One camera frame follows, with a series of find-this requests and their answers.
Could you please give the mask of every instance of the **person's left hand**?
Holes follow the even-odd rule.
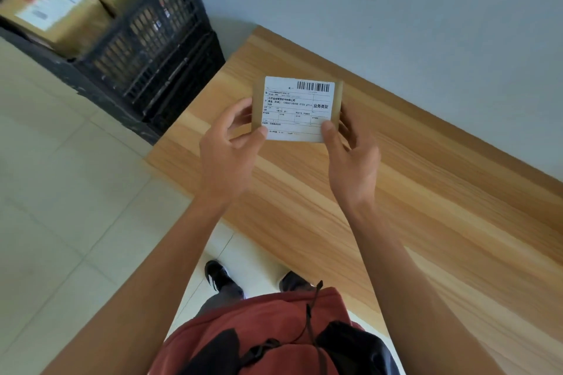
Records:
[[[268,129],[260,126],[232,139],[230,134],[237,127],[250,123],[251,119],[252,98],[242,99],[222,112],[201,138],[202,194],[229,204],[250,185],[252,168]]]

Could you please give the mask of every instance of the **black shoe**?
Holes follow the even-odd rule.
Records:
[[[229,273],[225,267],[217,260],[211,260],[206,263],[205,273],[207,282],[213,286],[217,292],[221,292],[223,286],[235,283],[233,279],[229,277]]]
[[[314,291],[315,287],[294,272],[287,273],[278,284],[280,292]]]

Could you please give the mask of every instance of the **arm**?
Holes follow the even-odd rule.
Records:
[[[228,108],[201,139],[203,186],[189,208],[43,375],[146,375],[215,225],[250,183],[265,128],[229,140],[250,122],[251,98]]]
[[[343,106],[340,133],[323,123],[329,179],[350,223],[385,323],[408,375],[503,374],[433,289],[378,211],[381,159],[370,131]]]

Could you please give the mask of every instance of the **forearm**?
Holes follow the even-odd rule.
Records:
[[[502,374],[390,232],[375,204],[345,213],[406,373]]]
[[[145,375],[226,205],[194,198],[156,248],[43,375]]]

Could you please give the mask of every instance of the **wood grain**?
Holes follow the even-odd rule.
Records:
[[[347,70],[258,27],[148,163],[195,193],[201,135],[266,75],[344,82],[382,150],[377,199],[417,265],[507,373],[561,373],[563,184]],[[323,144],[267,142],[225,219],[386,333],[327,172]]]

